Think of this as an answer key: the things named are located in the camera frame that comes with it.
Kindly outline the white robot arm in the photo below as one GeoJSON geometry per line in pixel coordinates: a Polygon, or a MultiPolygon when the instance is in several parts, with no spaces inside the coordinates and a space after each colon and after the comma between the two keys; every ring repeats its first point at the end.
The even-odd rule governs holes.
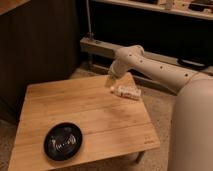
{"type": "Polygon", "coordinates": [[[120,79],[131,69],[175,96],[167,171],[213,171],[213,76],[149,59],[140,45],[116,49],[109,75],[120,79]]]}

